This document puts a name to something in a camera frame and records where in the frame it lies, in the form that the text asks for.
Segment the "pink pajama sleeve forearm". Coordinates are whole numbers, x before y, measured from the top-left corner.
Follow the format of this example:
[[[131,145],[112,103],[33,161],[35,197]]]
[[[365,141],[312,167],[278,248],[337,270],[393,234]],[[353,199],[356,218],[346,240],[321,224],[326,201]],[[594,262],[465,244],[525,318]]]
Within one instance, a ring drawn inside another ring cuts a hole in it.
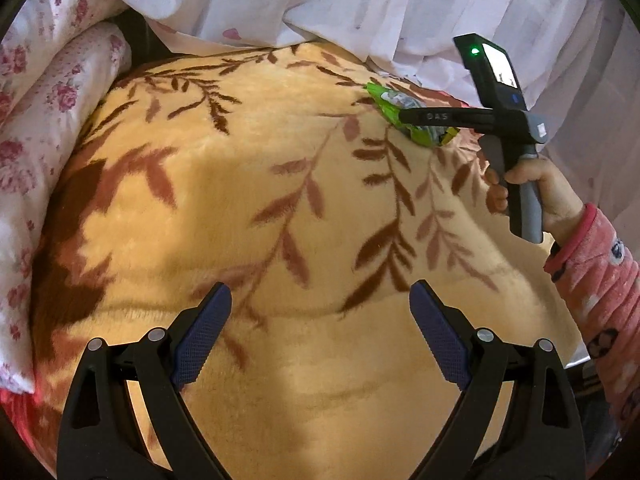
[[[639,417],[639,263],[603,212],[588,204],[568,241],[552,245],[544,270],[574,318],[626,434]]]

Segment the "person right hand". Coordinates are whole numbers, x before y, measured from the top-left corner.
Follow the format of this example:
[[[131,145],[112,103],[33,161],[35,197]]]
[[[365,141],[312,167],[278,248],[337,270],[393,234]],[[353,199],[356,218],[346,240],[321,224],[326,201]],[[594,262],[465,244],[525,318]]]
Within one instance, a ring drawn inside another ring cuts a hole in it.
[[[570,240],[582,221],[586,206],[559,168],[546,158],[521,159],[504,177],[506,183],[535,182],[542,206],[542,227],[556,244]]]

